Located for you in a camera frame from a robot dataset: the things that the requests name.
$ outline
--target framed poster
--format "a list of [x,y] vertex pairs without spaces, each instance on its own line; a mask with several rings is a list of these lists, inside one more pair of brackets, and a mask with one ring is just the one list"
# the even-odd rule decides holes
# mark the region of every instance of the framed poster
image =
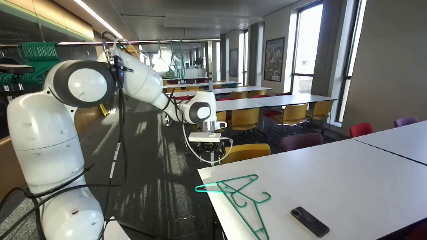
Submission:
[[264,80],[281,82],[285,37],[268,40],[264,61]]
[[239,77],[237,74],[237,66],[239,66],[239,49],[230,49],[230,61],[229,61],[230,77]]

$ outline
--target smartphone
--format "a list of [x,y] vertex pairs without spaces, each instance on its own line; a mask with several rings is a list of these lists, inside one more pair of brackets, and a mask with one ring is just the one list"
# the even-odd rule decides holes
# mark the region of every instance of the smartphone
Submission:
[[292,209],[291,215],[318,237],[323,237],[329,232],[329,227],[320,222],[302,207]]

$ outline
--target metal rod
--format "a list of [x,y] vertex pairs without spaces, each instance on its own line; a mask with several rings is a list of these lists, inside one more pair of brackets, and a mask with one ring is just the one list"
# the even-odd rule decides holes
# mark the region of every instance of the metal rod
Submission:
[[[183,43],[202,43],[206,41],[219,42],[219,38],[199,38],[199,39],[182,39]],[[129,41],[131,44],[139,45],[139,44],[169,44],[170,40],[137,40],[137,41]],[[179,39],[172,39],[173,43],[180,43]],[[114,42],[107,42],[108,45],[113,45]],[[14,48],[17,44],[0,44],[0,48]],[[102,46],[102,42],[59,42],[57,46]]]

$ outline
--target ceiling light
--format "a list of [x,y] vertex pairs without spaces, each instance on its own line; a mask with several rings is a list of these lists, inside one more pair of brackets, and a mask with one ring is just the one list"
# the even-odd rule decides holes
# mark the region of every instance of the ceiling light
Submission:
[[79,4],[84,10],[86,10],[92,17],[94,17],[98,22],[104,25],[108,30],[114,33],[118,38],[123,38],[123,36],[116,31],[111,25],[109,25],[102,17],[100,17],[96,12],[94,12],[88,5],[86,5],[82,0],[74,0],[77,4]]

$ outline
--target chair backrest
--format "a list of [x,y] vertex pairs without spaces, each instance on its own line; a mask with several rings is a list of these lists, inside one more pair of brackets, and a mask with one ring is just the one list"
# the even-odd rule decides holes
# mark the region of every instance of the chair backrest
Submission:
[[283,111],[283,120],[298,120],[305,118],[308,103],[302,105],[289,105]]
[[255,124],[259,120],[260,108],[245,110],[233,110],[231,112],[232,125],[249,125]]
[[248,98],[248,91],[244,92],[231,92],[230,97],[236,97],[236,98]]
[[323,137],[320,133],[305,133],[282,138],[279,148],[281,152],[287,152],[321,144]]
[[366,134],[374,133],[371,123],[359,123],[350,128],[350,137],[355,138]]
[[217,112],[216,119],[223,122],[227,121],[227,111]]
[[313,115],[329,115],[332,109],[333,100],[316,102]]
[[175,100],[190,100],[190,96],[172,97]]
[[292,93],[281,93],[281,94],[276,94],[276,96],[285,96],[285,95],[292,95]]
[[417,117],[403,117],[395,121],[395,127],[398,128],[401,126],[406,126],[406,125],[417,123],[417,122],[419,122]]
[[259,95],[265,95],[267,93],[267,90],[252,90],[251,96],[259,96]]
[[193,89],[199,89],[199,86],[185,87],[185,90],[187,90],[187,91],[192,91]]
[[[225,148],[225,153],[228,153],[230,147]],[[231,152],[221,164],[227,164],[237,161],[242,161],[251,158],[258,158],[271,154],[270,146],[266,143],[244,144],[237,145],[231,148]]]
[[217,101],[226,101],[226,100],[236,100],[238,98],[236,97],[224,97],[224,98],[218,98]]
[[186,92],[186,91],[187,91],[187,90],[184,90],[184,89],[181,89],[181,88],[168,88],[168,89],[167,89],[167,92],[168,92],[168,93],[171,93],[173,89],[175,89],[175,91],[174,91],[175,93],[178,93],[178,92]]
[[258,96],[252,96],[252,98],[259,98],[259,97],[269,97],[270,95],[264,94],[264,95],[258,95]]

